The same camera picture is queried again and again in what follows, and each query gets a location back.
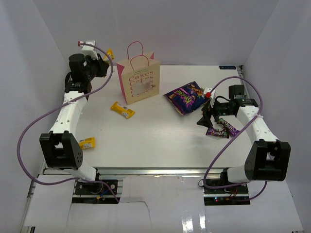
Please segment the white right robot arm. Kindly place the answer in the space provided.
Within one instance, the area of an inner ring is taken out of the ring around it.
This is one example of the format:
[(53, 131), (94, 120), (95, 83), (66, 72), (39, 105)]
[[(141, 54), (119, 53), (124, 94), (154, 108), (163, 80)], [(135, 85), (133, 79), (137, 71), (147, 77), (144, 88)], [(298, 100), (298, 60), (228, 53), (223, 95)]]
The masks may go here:
[(204, 89), (207, 104), (202, 108), (202, 118), (197, 125), (207, 127), (207, 134), (220, 137), (236, 137), (241, 134), (223, 116), (235, 116), (243, 125), (252, 147), (241, 166), (223, 170), (219, 187), (224, 193), (232, 193), (238, 183), (254, 180), (285, 180), (291, 147), (280, 141), (268, 128), (261, 116), (261, 106), (254, 99), (248, 99), (243, 85), (229, 87), (229, 98), (219, 102), (215, 91)]

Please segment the small yellow snack bar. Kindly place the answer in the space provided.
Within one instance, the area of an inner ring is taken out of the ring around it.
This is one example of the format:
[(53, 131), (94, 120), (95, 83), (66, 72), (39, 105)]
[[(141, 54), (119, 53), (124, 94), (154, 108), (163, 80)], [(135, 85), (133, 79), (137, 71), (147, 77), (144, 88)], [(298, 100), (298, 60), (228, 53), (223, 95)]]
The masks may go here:
[(114, 54), (113, 54), (112, 49), (108, 49), (106, 51), (106, 55), (103, 58), (105, 62), (109, 62), (109, 59), (111, 59), (112, 61), (114, 60)]

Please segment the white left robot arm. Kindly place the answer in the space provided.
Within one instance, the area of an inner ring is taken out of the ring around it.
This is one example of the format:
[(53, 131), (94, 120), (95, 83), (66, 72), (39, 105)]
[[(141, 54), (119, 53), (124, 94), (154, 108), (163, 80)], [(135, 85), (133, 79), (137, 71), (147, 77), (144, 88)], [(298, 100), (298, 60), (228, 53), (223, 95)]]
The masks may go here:
[(91, 92), (91, 81), (104, 77), (109, 64), (100, 54), (77, 53), (69, 57), (70, 72), (65, 77), (64, 106), (48, 133), (39, 142), (49, 168), (63, 170), (79, 179), (87, 180), (86, 188), (93, 194), (102, 190), (103, 182), (96, 178), (97, 170), (83, 161), (83, 151), (75, 139), (76, 127)]

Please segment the purple blue candy bag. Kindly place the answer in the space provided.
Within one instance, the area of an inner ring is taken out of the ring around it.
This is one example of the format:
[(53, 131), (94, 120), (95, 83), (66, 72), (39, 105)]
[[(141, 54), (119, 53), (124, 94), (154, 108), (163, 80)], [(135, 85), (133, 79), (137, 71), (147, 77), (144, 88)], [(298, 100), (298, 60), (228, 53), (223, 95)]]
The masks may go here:
[(184, 116), (192, 113), (207, 102), (207, 97), (196, 81), (172, 90), (164, 96), (174, 105), (177, 112)]

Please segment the paper bag with pink handles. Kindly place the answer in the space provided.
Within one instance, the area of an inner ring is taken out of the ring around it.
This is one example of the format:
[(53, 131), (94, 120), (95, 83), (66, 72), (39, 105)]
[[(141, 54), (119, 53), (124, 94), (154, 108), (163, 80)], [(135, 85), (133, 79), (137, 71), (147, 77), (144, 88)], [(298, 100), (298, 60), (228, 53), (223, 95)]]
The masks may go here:
[[(141, 52), (130, 56), (130, 46), (140, 44)], [(122, 95), (128, 105), (159, 94), (160, 62), (154, 52), (145, 52), (139, 41), (127, 47), (127, 58), (117, 62), (117, 72)]]

